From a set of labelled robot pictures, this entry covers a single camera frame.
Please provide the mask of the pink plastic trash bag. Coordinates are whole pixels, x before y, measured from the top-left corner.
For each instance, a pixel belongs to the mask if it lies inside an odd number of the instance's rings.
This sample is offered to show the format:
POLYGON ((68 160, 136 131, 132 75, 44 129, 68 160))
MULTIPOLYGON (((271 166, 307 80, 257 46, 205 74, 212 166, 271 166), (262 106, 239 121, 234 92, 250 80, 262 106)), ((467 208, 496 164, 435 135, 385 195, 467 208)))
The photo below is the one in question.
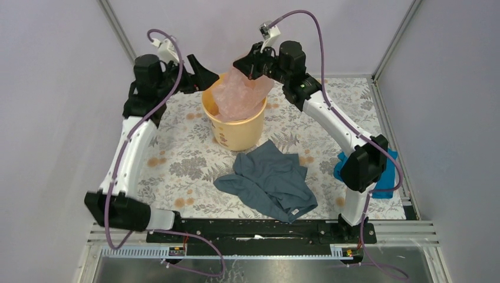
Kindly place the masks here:
POLYGON ((211 91, 210 113, 224 122, 250 119, 265 105, 264 100, 273 86, 274 81, 270 78, 263 76, 250 80, 232 67, 211 91))

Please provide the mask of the yellow plastic trash bin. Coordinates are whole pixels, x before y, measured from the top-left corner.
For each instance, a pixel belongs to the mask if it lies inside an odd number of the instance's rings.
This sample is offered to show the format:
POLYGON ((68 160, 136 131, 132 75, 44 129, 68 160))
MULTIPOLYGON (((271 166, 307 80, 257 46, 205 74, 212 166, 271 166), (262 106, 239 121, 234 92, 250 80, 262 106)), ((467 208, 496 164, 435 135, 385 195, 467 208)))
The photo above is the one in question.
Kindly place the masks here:
POLYGON ((207 90, 202 91, 202 107, 209 118, 212 133, 222 147, 237 152, 248 150, 257 145, 262 136, 267 99, 262 100, 259 111, 249 119, 232 122, 220 121, 217 118, 218 106, 213 99, 212 90, 222 82, 224 76, 224 73, 220 74, 218 81, 207 90))

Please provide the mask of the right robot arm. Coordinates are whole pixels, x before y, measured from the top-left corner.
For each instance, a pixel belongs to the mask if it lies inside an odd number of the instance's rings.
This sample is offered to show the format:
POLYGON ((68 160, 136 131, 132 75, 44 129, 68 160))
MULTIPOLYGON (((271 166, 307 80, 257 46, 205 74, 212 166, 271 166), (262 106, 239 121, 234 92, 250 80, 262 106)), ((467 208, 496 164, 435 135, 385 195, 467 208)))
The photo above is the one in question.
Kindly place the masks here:
POLYGON ((257 42, 232 65, 250 80, 266 76, 281 83, 285 98, 314 119, 341 147, 347 160, 340 176, 348 191, 338 235, 352 243, 361 236, 369 193, 386 169, 389 143, 382 134, 373 136, 364 131, 330 100, 324 82, 307 73, 306 58, 296 41, 281 43, 278 52, 257 42))

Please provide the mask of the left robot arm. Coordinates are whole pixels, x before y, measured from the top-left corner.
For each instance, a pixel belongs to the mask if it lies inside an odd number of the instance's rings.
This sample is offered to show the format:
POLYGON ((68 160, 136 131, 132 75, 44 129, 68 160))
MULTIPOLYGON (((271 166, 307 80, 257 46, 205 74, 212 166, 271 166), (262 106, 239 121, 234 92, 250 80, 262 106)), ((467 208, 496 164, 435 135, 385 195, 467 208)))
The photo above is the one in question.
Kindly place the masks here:
POLYGON ((207 90, 219 76, 188 55, 193 73, 175 61, 154 54, 135 59, 135 79, 123 107, 119 144, 111 166, 96 192, 87 192, 84 204, 100 226, 130 231, 160 229, 168 242, 178 241, 183 227, 171 210, 154 209, 137 200, 139 177, 150 142, 156 137, 169 93, 207 90))

